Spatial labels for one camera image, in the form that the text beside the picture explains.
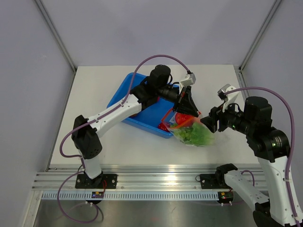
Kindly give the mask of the red toy apple top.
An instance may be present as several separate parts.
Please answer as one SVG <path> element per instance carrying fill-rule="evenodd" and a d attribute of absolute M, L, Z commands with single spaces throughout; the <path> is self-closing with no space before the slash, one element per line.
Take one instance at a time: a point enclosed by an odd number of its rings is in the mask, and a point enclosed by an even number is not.
<path fill-rule="evenodd" d="M 193 124 L 193 116 L 187 114 L 176 113 L 175 122 L 182 127 L 190 127 Z"/>

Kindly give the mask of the green toy lettuce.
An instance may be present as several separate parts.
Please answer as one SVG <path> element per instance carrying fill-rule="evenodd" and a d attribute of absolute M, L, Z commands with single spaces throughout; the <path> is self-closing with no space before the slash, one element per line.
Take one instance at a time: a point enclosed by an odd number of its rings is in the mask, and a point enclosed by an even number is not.
<path fill-rule="evenodd" d="M 193 123 L 191 129 L 191 140 L 186 141 L 186 144 L 197 147 L 209 146 L 214 144 L 214 134 L 212 134 L 204 125 L 199 123 Z"/>

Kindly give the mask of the clear zip bag orange zipper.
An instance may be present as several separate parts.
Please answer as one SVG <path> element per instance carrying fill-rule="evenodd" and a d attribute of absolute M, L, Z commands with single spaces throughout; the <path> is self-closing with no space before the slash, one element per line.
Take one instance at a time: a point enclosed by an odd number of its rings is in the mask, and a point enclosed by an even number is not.
<path fill-rule="evenodd" d="M 200 122 L 201 118 L 201 113 L 198 113 L 198 117 L 193 117 L 169 109 L 161 123 L 176 139 L 185 145 L 211 146 L 215 142 L 215 135 Z"/>

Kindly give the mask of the green toy grapes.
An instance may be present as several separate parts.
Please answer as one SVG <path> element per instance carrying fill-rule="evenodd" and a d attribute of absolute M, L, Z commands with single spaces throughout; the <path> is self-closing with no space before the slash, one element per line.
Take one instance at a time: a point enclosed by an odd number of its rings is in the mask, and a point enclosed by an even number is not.
<path fill-rule="evenodd" d="M 177 139 L 181 140 L 182 142 L 190 141 L 192 129 L 191 128 L 176 129 L 174 130 L 173 134 Z"/>

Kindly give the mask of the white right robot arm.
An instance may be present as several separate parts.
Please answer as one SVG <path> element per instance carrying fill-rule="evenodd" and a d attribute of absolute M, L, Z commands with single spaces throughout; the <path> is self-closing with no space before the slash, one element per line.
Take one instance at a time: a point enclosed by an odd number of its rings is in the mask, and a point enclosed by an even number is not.
<path fill-rule="evenodd" d="M 245 101 L 244 110 L 236 111 L 236 103 L 213 107 L 201 119 L 211 132 L 231 128 L 246 136 L 247 144 L 262 168 L 268 195 L 265 196 L 243 178 L 237 167 L 225 164 L 217 167 L 214 178 L 219 187 L 234 189 L 253 211 L 259 227 L 301 227 L 303 212 L 294 195 L 287 166 L 291 147 L 284 132 L 272 126 L 272 106 L 265 98 L 252 96 Z"/>

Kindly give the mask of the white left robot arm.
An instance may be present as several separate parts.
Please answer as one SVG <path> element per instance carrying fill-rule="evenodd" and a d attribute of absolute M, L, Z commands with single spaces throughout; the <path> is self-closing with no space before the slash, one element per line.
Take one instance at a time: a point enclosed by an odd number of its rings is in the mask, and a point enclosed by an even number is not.
<path fill-rule="evenodd" d="M 117 123 L 154 105 L 159 98 L 173 103 L 172 109 L 177 113 L 199 116 L 191 96 L 191 86 L 196 81 L 194 73 L 188 70 L 177 87 L 171 84 L 171 79 L 170 68 L 157 65 L 149 76 L 114 105 L 91 118 L 80 115 L 75 119 L 71 138 L 81 155 L 82 176 L 91 188 L 98 188 L 105 179 L 97 159 L 102 151 L 100 138 Z"/>

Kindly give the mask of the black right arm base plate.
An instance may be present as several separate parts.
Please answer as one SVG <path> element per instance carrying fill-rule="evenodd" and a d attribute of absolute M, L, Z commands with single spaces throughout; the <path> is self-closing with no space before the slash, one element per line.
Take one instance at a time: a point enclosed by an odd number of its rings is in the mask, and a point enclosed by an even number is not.
<path fill-rule="evenodd" d="M 201 189 L 230 189 L 229 186 L 220 184 L 215 174 L 200 174 L 195 180 L 200 183 Z"/>

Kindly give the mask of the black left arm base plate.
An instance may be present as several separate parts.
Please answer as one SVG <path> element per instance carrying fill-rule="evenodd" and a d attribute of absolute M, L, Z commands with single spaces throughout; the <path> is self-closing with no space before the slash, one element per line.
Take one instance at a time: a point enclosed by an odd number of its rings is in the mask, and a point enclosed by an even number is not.
<path fill-rule="evenodd" d="M 85 173 L 77 175 L 76 189 L 115 189 L 117 185 L 117 174 L 101 174 L 90 179 Z"/>

